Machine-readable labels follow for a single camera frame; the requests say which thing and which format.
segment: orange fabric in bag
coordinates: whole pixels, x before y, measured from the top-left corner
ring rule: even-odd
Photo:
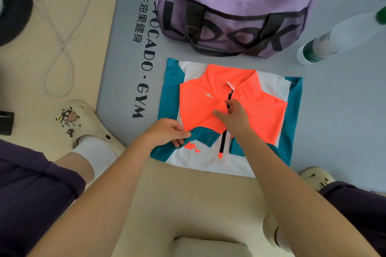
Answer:
[[[226,127],[213,115],[218,109],[227,113],[225,100],[234,88],[237,99],[248,114],[253,130],[266,142],[276,144],[287,102],[263,92],[256,70],[210,64],[199,79],[180,84],[180,116],[186,130],[206,127],[222,134]]]

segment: black zipper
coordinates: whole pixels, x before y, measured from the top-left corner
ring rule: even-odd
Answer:
[[[232,98],[232,93],[233,93],[233,90],[231,90],[230,93],[228,94],[228,100],[230,100]],[[222,133],[220,151],[219,151],[219,154],[217,155],[221,159],[222,159],[222,154],[224,153],[224,146],[225,146],[226,137],[227,137],[227,129],[225,129],[225,131]]]

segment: black bag handle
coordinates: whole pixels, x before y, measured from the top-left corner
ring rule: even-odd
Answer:
[[[259,37],[253,42],[249,49],[240,52],[227,52],[221,50],[205,49],[197,46],[201,35],[204,12],[205,7],[203,5],[194,1],[188,1],[188,6],[186,8],[185,26],[186,41],[190,43],[192,49],[197,53],[213,57],[238,56],[245,52],[248,52],[249,55],[257,56],[262,50],[266,40],[277,33],[282,22],[284,21],[283,14],[268,15],[267,21],[265,22],[263,29],[260,31]]]

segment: person's right hand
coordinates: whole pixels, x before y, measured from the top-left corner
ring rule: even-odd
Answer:
[[[249,124],[248,114],[238,100],[226,100],[225,104],[230,106],[228,114],[214,110],[213,114],[221,120],[228,131],[236,138],[245,132],[252,131]]]

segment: white charging cable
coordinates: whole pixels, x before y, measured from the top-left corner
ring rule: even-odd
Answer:
[[[47,19],[47,21],[49,22],[49,24],[51,25],[52,29],[54,30],[55,32],[55,35],[56,35],[56,38],[58,39],[59,41],[59,44],[60,46],[62,47],[62,50],[60,51],[59,55],[57,56],[56,60],[52,63],[50,69],[48,70],[45,78],[44,78],[44,90],[46,92],[46,94],[48,96],[50,96],[51,98],[62,98],[64,97],[65,95],[67,95],[70,91],[71,91],[71,88],[74,84],[74,66],[73,66],[73,62],[71,60],[71,57],[66,49],[66,46],[67,46],[67,43],[68,41],[72,38],[72,36],[74,35],[75,31],[78,29],[78,27],[80,26],[81,22],[83,21],[83,18],[84,16],[86,15],[86,11],[88,9],[88,6],[90,4],[90,0],[87,0],[87,4],[86,6],[84,7],[84,11],[83,11],[83,14],[82,14],[82,17],[80,18],[78,24],[76,25],[75,29],[71,32],[70,34],[70,37],[68,38],[68,40],[64,41],[59,33],[59,31],[57,30],[55,24],[53,23],[53,21],[51,20],[51,18],[49,17],[49,15],[46,13],[46,11],[43,9],[43,7],[36,1],[36,0],[32,0],[37,8],[39,8],[39,10],[42,12],[42,14],[44,15],[44,17]],[[64,52],[66,57],[67,57],[67,60],[68,60],[68,66],[69,66],[69,69],[70,69],[70,83],[68,85],[68,88],[67,90],[65,91],[65,93],[61,94],[61,95],[54,95],[52,93],[50,93],[46,87],[46,81],[47,81],[47,77],[48,75],[50,74],[52,68],[54,67],[54,65],[57,63],[57,61],[59,60],[59,57],[61,55],[61,53]]]

